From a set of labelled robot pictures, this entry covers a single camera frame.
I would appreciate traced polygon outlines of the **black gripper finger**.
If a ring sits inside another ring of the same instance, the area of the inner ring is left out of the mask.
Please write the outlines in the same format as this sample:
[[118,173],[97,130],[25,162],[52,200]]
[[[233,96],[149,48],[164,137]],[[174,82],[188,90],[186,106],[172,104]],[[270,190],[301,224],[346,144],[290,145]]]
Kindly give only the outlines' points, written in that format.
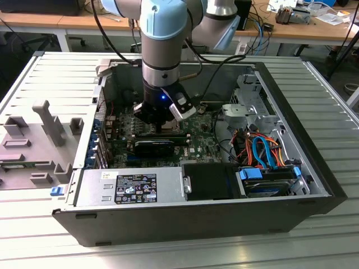
[[133,107],[134,116],[146,124],[153,124],[156,132],[162,131],[162,109],[147,102],[142,102]]
[[177,130],[177,121],[175,119],[166,121],[162,125],[162,132],[175,132]]

